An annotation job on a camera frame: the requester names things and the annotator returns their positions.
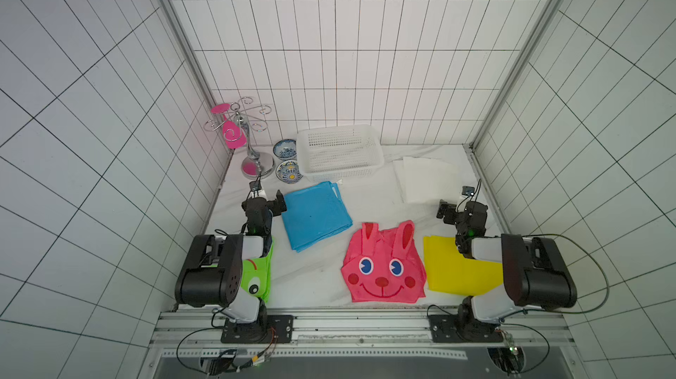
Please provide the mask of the blue raincoat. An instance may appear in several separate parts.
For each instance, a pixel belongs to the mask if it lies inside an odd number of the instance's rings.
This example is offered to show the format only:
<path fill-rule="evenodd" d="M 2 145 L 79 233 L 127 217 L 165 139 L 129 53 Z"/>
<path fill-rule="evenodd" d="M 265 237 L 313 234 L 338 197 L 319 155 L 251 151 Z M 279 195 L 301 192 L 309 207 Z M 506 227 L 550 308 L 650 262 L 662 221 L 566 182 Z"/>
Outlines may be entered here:
<path fill-rule="evenodd" d="M 325 181 L 285 196 L 282 213 L 290 248 L 302 252 L 308 247 L 351 228 L 353 221 L 336 183 Z"/>

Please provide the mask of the white plastic basket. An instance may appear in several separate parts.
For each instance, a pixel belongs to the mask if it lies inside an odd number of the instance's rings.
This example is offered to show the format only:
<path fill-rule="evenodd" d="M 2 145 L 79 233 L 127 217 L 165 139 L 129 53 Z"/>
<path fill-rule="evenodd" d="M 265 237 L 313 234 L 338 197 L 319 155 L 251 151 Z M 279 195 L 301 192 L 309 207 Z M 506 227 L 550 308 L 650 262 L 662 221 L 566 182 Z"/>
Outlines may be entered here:
<path fill-rule="evenodd" d="M 300 173 L 315 183 L 369 177 L 385 164 L 380 139 L 369 125 L 304 130 L 296 143 Z"/>

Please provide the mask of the pink bunny raincoat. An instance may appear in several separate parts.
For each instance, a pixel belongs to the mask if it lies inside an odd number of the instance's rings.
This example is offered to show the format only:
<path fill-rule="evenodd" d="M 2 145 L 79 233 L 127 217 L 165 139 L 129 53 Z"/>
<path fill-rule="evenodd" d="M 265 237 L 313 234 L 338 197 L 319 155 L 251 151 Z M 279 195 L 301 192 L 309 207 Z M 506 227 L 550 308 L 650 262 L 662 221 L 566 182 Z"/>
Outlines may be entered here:
<path fill-rule="evenodd" d="M 354 303 L 417 303 L 427 273 L 415 246 L 415 224 L 380 229 L 366 222 L 351 238 L 341 268 Z"/>

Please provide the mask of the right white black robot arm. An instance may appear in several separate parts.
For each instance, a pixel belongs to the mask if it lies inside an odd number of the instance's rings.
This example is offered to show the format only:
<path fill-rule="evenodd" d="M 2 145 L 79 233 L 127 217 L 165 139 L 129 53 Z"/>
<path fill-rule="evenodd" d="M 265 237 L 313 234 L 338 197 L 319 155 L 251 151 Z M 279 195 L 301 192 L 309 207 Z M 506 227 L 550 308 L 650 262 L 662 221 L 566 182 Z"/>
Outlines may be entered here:
<path fill-rule="evenodd" d="M 455 246 L 466 260 L 501 267 L 502 283 L 484 293 L 469 293 L 452 315 L 453 331 L 466 342 L 500 342 L 500 321 L 528 310 L 553 311 L 577 302 L 577 287 L 552 238 L 486 233 L 488 206 L 440 201 L 437 217 L 456 229 Z"/>

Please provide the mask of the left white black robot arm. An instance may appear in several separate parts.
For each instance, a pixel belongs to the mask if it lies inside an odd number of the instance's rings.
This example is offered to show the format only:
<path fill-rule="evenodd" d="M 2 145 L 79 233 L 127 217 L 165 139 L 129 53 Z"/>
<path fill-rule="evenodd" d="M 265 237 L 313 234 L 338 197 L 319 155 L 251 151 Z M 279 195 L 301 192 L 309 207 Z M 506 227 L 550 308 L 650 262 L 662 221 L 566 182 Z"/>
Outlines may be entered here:
<path fill-rule="evenodd" d="M 268 257 L 273 249 L 273 218 L 287 210 L 281 192 L 271 201 L 249 198 L 242 203 L 246 222 L 241 232 L 195 236 L 174 287 L 174 299 L 191 308 L 217 306 L 226 317 L 221 341 L 226 344 L 281 341 L 289 316 L 270 316 L 260 296 L 243 289 L 245 264 Z"/>

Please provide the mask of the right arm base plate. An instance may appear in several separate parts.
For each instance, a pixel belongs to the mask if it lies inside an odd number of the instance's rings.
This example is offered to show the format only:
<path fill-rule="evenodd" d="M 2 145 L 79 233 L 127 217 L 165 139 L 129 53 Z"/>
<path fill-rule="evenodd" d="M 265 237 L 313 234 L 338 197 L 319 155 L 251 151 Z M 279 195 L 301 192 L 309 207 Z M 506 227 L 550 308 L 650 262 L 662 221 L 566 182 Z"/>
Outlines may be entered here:
<path fill-rule="evenodd" d="M 495 344 L 503 341 L 496 324 L 487 324 L 473 318 L 457 315 L 429 315 L 431 339 L 438 344 Z"/>

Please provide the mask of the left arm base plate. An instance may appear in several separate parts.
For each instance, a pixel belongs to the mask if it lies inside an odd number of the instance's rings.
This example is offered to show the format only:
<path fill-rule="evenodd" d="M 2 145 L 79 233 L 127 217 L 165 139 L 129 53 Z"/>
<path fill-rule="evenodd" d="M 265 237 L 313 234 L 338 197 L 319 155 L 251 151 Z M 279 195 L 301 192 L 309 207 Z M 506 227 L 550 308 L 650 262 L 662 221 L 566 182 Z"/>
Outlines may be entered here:
<path fill-rule="evenodd" d="M 222 332 L 223 344 L 288 344 L 292 341 L 295 317 L 266 315 L 250 324 L 228 323 Z"/>

